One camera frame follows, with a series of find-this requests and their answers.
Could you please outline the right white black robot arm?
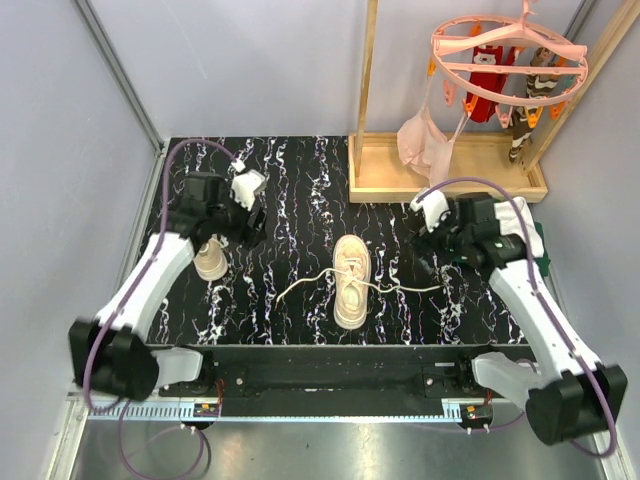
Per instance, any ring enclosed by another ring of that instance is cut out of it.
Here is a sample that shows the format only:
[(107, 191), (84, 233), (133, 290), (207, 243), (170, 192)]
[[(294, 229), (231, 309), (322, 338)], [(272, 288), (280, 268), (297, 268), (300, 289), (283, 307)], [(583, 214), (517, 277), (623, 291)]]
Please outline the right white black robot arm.
[(546, 445), (613, 433), (627, 377), (584, 344), (547, 289), (536, 263), (544, 245), (527, 201), (498, 202), (484, 192), (447, 198), (426, 190), (410, 208), (424, 218), (418, 239), (488, 281), (537, 362), (529, 370), (488, 348), (454, 371), (457, 390), (472, 397), (487, 388), (511, 401)]

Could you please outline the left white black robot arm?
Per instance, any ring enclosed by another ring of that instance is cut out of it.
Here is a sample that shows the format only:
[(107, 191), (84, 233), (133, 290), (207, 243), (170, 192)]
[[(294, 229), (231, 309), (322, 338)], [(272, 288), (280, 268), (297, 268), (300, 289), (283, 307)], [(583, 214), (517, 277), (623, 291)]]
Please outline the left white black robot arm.
[(143, 401), (176, 383), (196, 396), (214, 388), (216, 372), (202, 353), (190, 347), (154, 351), (145, 340), (162, 301), (200, 252), (209, 256), (201, 276), (213, 281), (226, 272), (218, 238), (247, 249), (265, 240), (266, 211), (258, 196), (266, 183), (255, 170), (231, 180), (210, 172), (187, 175), (160, 232), (118, 292), (94, 318), (79, 318), (69, 329), (75, 382), (84, 394)]

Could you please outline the cream shoelace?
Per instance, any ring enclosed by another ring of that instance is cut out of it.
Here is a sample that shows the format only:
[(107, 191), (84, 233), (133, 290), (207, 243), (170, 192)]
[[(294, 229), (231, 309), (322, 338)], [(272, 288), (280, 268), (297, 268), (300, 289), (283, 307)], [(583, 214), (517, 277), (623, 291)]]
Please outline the cream shoelace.
[(305, 278), (300, 278), (300, 279), (294, 281), (291, 285), (286, 287), (276, 297), (275, 305), (278, 305), (284, 299), (284, 297), (289, 292), (291, 292), (294, 288), (296, 288), (297, 286), (299, 286), (299, 285), (301, 285), (303, 283), (317, 282), (325, 274), (329, 274), (329, 273), (333, 274), (336, 279), (346, 279), (346, 280), (353, 281), (356, 284), (359, 284), (361, 286), (366, 286), (368, 288), (371, 288), (371, 289), (375, 290), (379, 294), (389, 294), (389, 293), (398, 292), (398, 291), (409, 292), (409, 293), (427, 293), (427, 292), (432, 292), (432, 291), (439, 290), (439, 289), (442, 288), (441, 285), (434, 285), (434, 286), (418, 288), (418, 287), (408, 287), (408, 286), (404, 286), (402, 284), (394, 284), (394, 285), (391, 285), (391, 286), (384, 287), (384, 286), (379, 285), (379, 284), (373, 284), (373, 283), (371, 283), (369, 281), (364, 281), (364, 280), (358, 279), (353, 274), (351, 274), (350, 272), (342, 271), (342, 270), (338, 270), (338, 269), (329, 267), (329, 268), (325, 268), (318, 275), (316, 275), (314, 277), (305, 277)]

